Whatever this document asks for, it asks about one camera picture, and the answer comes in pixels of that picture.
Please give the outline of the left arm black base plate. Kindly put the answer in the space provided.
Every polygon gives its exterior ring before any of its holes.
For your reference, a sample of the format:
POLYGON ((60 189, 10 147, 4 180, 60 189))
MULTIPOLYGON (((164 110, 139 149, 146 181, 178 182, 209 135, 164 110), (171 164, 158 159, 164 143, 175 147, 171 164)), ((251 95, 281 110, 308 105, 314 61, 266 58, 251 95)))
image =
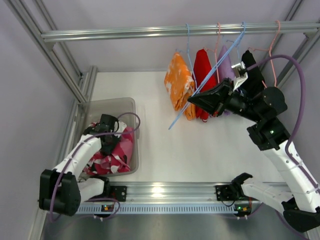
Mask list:
POLYGON ((107 186, 100 197, 111 198, 116 199, 119 202, 125 202, 127 199, 127 189, 128 188, 125 185, 107 186))

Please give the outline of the pink camouflage trousers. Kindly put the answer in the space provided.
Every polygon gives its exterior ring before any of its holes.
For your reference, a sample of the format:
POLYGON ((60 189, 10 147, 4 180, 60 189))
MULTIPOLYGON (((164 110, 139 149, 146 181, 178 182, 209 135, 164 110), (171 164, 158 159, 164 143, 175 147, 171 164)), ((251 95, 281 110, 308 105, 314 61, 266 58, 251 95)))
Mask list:
POLYGON ((127 126, 123 121, 116 122, 114 129, 121 132, 130 132, 129 134, 111 135, 110 137, 118 141, 114 148, 103 152, 97 151, 89 160, 83 169, 83 172, 90 175, 110 175, 118 173, 127 173, 131 171, 130 162, 134 148, 133 128, 127 126))

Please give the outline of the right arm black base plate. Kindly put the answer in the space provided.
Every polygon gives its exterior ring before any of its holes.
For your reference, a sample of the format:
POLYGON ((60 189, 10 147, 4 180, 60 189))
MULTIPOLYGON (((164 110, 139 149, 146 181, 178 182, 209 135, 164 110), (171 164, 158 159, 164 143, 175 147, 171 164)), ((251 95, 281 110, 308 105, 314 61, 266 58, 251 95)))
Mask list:
POLYGON ((247 201, 249 197, 244 195, 240 186, 233 184, 223 184, 215 186, 218 201, 247 201))

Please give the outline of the light blue wire hanger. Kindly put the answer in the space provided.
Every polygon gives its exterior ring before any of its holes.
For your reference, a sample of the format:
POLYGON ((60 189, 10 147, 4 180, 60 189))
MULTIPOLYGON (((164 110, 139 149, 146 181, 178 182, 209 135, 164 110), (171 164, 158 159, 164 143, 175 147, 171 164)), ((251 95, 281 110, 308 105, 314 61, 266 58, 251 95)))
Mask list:
MULTIPOLYGON (((227 52, 224 54, 224 56, 217 62, 217 66, 219 67, 221 62, 224 60, 224 58, 229 55, 230 53, 230 49, 227 50, 227 52)), ((210 77, 212 77, 214 75, 214 73, 216 72, 216 65, 214 65, 212 67, 212 69, 209 71, 209 73, 205 76, 204 80, 202 81, 202 83, 195 89, 194 93, 191 96, 194 96, 198 93, 200 93, 200 90, 203 89, 203 87, 205 86, 205 84, 208 82, 208 80, 210 79, 210 77)), ((176 124, 176 122, 179 120, 179 118, 182 116, 182 114, 185 112, 185 110, 187 109, 187 107, 191 105, 190 102, 186 101, 185 105, 183 106, 183 108, 179 111, 177 117, 173 120, 173 122, 171 123, 171 125, 169 126, 168 130, 171 130, 172 127, 176 124)))

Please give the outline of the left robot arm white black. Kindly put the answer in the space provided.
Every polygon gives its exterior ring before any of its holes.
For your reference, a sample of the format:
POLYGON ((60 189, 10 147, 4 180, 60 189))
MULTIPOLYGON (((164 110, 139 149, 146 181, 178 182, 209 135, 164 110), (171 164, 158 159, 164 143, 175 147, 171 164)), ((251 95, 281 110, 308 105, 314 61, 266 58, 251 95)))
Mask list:
POLYGON ((109 196, 111 187, 107 177, 97 174, 85 180, 79 180, 79 177, 96 153, 112 152, 126 127, 118 118, 102 114, 99 122, 84 130, 79 142, 62 162, 41 173, 38 204, 48 212, 52 222, 57 220, 55 215, 73 216, 83 202, 109 196))

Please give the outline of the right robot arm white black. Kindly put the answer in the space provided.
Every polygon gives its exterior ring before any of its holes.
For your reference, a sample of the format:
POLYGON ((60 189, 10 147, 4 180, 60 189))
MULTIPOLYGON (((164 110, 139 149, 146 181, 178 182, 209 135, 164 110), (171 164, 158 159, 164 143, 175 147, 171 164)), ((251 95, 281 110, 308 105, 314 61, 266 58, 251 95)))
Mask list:
POLYGON ((288 106, 277 87, 267 87, 250 98, 235 90, 233 81, 226 78, 214 88, 190 96, 188 102, 215 117, 229 111, 253 121, 254 125, 247 128, 251 141, 273 163, 290 189, 282 192, 244 172, 220 191, 221 201, 253 198, 282 214, 300 233, 319 227, 320 190, 278 119, 288 106))

